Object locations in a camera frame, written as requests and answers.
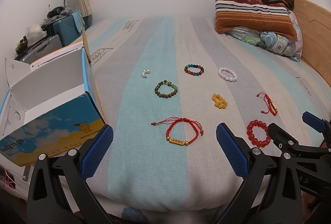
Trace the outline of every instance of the red braided string bracelet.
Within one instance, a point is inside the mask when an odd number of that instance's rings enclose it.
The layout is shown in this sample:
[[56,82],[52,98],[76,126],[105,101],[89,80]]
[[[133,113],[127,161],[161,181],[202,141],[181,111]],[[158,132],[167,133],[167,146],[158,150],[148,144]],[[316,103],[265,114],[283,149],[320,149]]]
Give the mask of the red braided string bracelet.
[[[171,123],[171,125],[169,126],[169,128],[167,129],[167,131],[165,132],[165,138],[167,141],[169,141],[170,143],[172,144],[175,144],[175,145],[179,145],[179,146],[183,146],[183,145],[186,145],[188,146],[189,144],[193,143],[199,136],[199,131],[198,129],[200,130],[200,133],[201,133],[201,136],[204,134],[204,131],[202,129],[202,126],[199,122],[195,121],[195,120],[189,120],[187,118],[178,118],[178,117],[169,117],[163,121],[160,121],[160,122],[152,122],[151,125],[155,126],[155,125],[159,125],[163,122],[171,122],[173,121],[173,123]],[[181,140],[178,140],[178,139],[175,139],[175,138],[171,138],[169,136],[169,133],[170,131],[172,130],[172,128],[178,123],[178,122],[181,122],[181,121],[184,121],[184,122],[188,122],[190,123],[190,125],[192,126],[193,130],[195,131],[195,137],[191,140],[191,141],[181,141]]]
[[272,102],[272,100],[270,99],[270,97],[265,92],[260,92],[258,95],[256,95],[256,97],[259,97],[260,94],[264,95],[264,98],[267,99],[268,109],[269,109],[268,112],[261,111],[261,113],[268,114],[269,112],[271,112],[274,116],[277,115],[278,110],[277,110],[276,106],[274,105],[274,103]]

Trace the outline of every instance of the mattress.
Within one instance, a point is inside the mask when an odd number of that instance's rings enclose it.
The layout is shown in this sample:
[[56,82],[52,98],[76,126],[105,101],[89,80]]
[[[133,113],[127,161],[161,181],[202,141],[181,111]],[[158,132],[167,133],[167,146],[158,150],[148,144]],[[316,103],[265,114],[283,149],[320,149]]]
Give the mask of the mattress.
[[[305,111],[330,118],[331,90],[303,61],[272,54],[228,35],[219,35],[213,19],[110,18],[87,31],[92,72],[106,122],[114,141],[93,178],[91,190],[123,205],[142,210],[201,210],[228,203],[239,188],[237,177],[216,140],[216,127],[225,122],[251,147],[246,127],[251,120],[274,122],[300,144],[320,146],[323,136],[302,122]],[[185,73],[188,64],[204,67],[201,76]],[[218,76],[227,67],[238,80]],[[147,78],[141,74],[145,69]],[[154,89],[163,80],[178,87],[172,98],[159,98]],[[278,108],[273,116],[266,92]],[[220,94],[226,109],[214,106]],[[168,117],[199,121],[204,135],[189,146],[166,140],[168,124],[151,125]],[[265,132],[254,128],[260,140]],[[190,141],[195,133],[178,123],[171,137]],[[279,156],[270,143],[263,152]]]

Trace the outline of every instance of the white pearl bracelet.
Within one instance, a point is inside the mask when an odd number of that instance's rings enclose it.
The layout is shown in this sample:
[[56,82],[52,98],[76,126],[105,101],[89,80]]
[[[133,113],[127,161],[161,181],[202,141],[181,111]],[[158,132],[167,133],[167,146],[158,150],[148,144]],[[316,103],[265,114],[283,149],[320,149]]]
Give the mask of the white pearl bracelet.
[[[230,73],[231,75],[233,75],[233,78],[232,77],[226,77],[225,75],[222,74],[222,71]],[[230,82],[236,82],[237,79],[238,79],[237,74],[234,71],[232,71],[232,70],[230,70],[229,68],[226,68],[226,67],[221,67],[218,71],[218,75],[220,76],[220,78],[223,78],[224,80],[230,81]]]

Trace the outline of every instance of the blue suitcase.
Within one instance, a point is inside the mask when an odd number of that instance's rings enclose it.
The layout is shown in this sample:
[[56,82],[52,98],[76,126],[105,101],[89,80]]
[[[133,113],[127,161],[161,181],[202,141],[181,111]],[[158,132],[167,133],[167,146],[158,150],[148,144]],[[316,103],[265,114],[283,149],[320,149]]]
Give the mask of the blue suitcase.
[[54,21],[45,30],[47,36],[59,35],[63,47],[71,44],[80,36],[71,15]]

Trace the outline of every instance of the floral blanket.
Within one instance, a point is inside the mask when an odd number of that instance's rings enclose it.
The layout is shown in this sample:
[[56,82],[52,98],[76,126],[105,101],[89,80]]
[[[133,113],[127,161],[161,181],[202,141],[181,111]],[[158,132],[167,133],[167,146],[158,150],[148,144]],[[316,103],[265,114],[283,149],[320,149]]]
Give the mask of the floral blanket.
[[293,61],[299,61],[302,53],[302,33],[295,14],[289,11],[289,16],[297,32],[297,41],[274,32],[262,32],[241,26],[235,27],[226,33],[250,45],[259,46],[275,54],[286,56]]

